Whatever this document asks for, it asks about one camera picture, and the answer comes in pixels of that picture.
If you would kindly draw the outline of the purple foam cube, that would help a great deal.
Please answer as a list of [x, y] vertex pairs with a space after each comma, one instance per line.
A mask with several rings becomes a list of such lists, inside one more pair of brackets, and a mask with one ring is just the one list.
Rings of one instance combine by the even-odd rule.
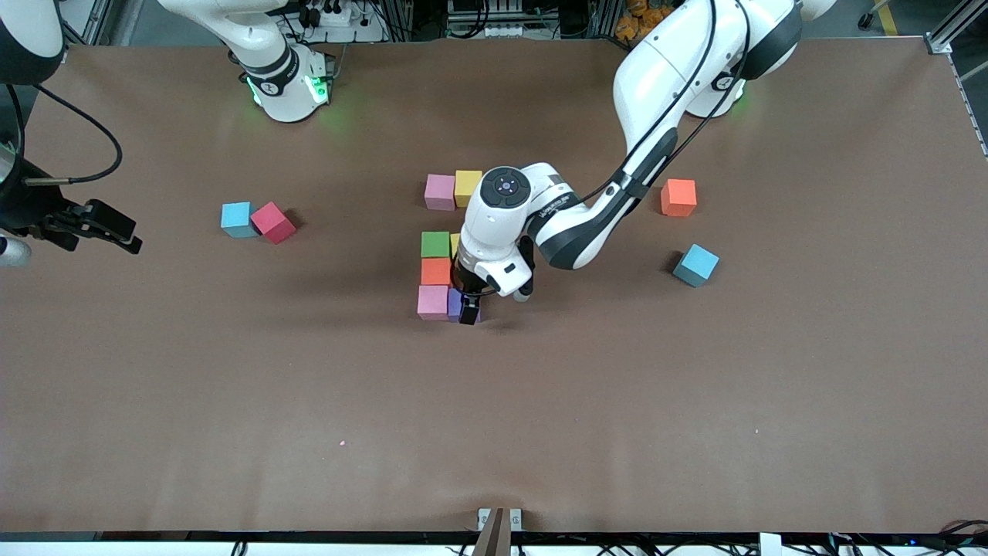
[[460, 297], [479, 297], [481, 299], [478, 294], [463, 294], [462, 291], [459, 291], [455, 287], [448, 289], [447, 317], [450, 321], [454, 321], [457, 324], [459, 324]]

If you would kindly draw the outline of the pink foam cube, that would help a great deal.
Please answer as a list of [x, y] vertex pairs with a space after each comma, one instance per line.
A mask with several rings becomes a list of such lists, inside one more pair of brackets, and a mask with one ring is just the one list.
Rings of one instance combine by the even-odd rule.
[[452, 212], [456, 210], [455, 176], [449, 174], [428, 174], [425, 182], [424, 201], [431, 211]]
[[448, 292], [446, 285], [420, 285], [418, 287], [417, 314], [424, 321], [448, 320]]

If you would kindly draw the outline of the blue foam cube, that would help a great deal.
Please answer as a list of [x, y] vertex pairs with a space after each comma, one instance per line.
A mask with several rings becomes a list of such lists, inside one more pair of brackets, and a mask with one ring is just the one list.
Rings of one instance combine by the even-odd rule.
[[257, 231], [252, 222], [253, 205], [250, 202], [225, 203], [220, 210], [220, 229], [233, 239], [257, 237]]
[[672, 274], [692, 287], [702, 287], [719, 264], [720, 258], [699, 244], [692, 244], [676, 264]]

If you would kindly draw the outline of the red foam cube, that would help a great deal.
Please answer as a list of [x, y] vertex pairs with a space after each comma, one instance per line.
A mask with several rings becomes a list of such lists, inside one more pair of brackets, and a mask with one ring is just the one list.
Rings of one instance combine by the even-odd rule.
[[297, 232], [292, 219], [274, 202], [269, 202], [250, 215], [251, 224], [272, 244], [280, 244]]

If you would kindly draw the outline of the silver equipment rack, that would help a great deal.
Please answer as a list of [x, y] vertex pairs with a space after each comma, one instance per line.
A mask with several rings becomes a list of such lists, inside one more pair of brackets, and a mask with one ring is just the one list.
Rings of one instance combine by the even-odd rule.
[[550, 29], [540, 0], [447, 0], [445, 34], [454, 39], [522, 38]]

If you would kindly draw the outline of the bag of orange fruit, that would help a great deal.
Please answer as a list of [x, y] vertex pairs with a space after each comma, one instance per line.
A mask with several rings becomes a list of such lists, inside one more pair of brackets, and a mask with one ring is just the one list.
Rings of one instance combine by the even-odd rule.
[[618, 41], [644, 39], [684, 0], [624, 0], [624, 11], [617, 19], [614, 37]]

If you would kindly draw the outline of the white power strip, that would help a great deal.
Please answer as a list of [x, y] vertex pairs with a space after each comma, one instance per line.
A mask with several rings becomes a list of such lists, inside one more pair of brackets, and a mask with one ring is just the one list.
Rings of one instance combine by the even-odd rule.
[[367, 15], [356, 0], [293, 0], [304, 29], [364, 27]]

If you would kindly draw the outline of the aluminium frame profile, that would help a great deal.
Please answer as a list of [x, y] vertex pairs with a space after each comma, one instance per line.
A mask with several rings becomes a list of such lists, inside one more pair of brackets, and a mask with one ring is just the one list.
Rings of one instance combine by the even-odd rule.
[[952, 52], [952, 41], [959, 38], [981, 15], [988, 12], [988, 0], [960, 0], [960, 3], [924, 35], [925, 46], [931, 54]]
[[65, 38], [71, 43], [108, 46], [117, 0], [59, 0]]

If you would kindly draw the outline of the metal table edge bracket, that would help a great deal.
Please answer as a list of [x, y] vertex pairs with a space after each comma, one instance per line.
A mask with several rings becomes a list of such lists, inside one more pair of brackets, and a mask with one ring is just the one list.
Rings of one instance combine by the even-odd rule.
[[521, 509], [479, 509], [479, 538], [472, 556], [513, 556], [513, 534], [523, 531]]

